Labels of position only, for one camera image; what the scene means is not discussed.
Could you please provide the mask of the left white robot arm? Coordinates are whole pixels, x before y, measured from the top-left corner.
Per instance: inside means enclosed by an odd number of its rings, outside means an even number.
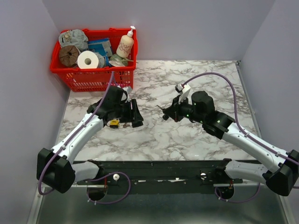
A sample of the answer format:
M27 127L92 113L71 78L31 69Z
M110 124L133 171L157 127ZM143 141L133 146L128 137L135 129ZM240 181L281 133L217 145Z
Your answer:
M60 193L83 180L101 183L104 176L99 162L89 160L75 164L74 161L90 138L112 120L131 123L133 128L143 125L137 102L129 96L131 91L131 87L109 87L100 101L88 107L80 123L67 137L51 149L43 148L37 156L38 183L44 183Z

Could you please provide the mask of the yellow padlock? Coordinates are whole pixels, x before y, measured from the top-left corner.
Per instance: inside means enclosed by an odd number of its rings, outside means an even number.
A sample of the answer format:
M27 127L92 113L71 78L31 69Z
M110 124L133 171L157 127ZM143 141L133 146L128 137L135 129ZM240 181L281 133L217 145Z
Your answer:
M113 120L109 121L107 125L110 128L116 129L116 128L119 128L120 121L118 119L113 119Z

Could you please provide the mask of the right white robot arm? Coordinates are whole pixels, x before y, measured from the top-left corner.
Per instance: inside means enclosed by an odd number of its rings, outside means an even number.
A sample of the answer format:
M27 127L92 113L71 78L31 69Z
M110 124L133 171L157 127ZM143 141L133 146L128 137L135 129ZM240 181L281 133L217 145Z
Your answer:
M232 159L222 161L215 171L215 178L221 183L229 179L243 179L265 184L274 193L288 196L299 177L299 153L278 149L252 135L236 121L214 107L213 98L205 91L192 94L188 99L173 99L169 107L162 109L163 119L175 122L183 118L202 124L203 129L220 140L229 142L258 160L258 164L238 162Z

